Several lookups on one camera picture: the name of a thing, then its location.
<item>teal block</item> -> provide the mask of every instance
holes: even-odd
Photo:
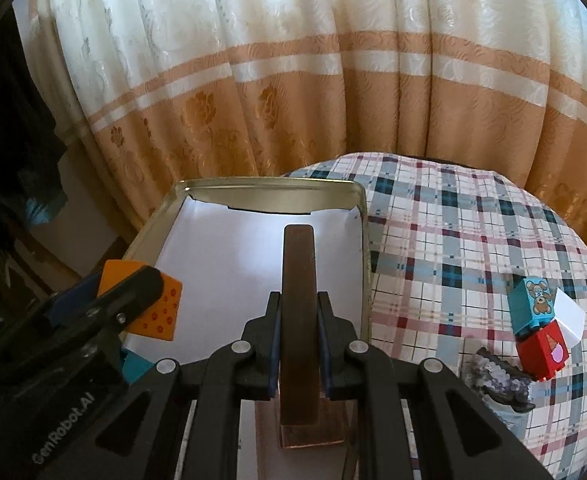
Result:
[[[507,295],[511,328],[518,337],[553,321],[553,294],[544,278],[527,276]]]
[[[129,384],[133,384],[147,373],[149,369],[153,368],[153,365],[152,362],[147,361],[144,357],[140,357],[131,350],[126,350],[124,366],[122,366],[122,376]]]

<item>plaid blanket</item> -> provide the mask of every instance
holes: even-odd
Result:
[[[290,176],[366,189],[373,343],[460,373],[481,346],[519,364],[507,290],[543,276],[587,312],[587,247],[536,197],[492,171],[386,153],[353,153]],[[554,478],[587,467],[587,320],[580,344],[513,431]]]

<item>orange block with red dots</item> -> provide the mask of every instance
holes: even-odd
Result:
[[[144,265],[142,262],[132,260],[107,260],[102,270],[97,295],[101,296]],[[173,341],[182,283],[164,272],[161,274],[164,281],[162,297],[145,310],[140,317],[132,321],[126,330],[132,334]]]
[[[515,347],[523,370],[538,381],[552,379],[556,372],[564,368],[569,358],[565,339],[556,320],[523,341],[516,341]]]

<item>curtain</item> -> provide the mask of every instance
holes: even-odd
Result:
[[[29,0],[59,135],[139,228],[185,178],[354,151],[495,170],[587,243],[579,0]]]

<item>white paper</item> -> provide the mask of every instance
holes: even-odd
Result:
[[[131,334],[126,347],[151,362],[172,357],[184,364],[239,339],[249,319],[264,315],[269,293],[281,288],[288,224],[313,226],[318,290],[329,293],[336,316],[353,322],[360,333],[363,249],[357,208],[280,215],[187,198],[156,263],[182,283],[174,340]]]
[[[580,308],[579,304],[568,297],[560,288],[556,290],[553,310],[567,349],[571,349],[580,343],[582,339],[587,314]]]

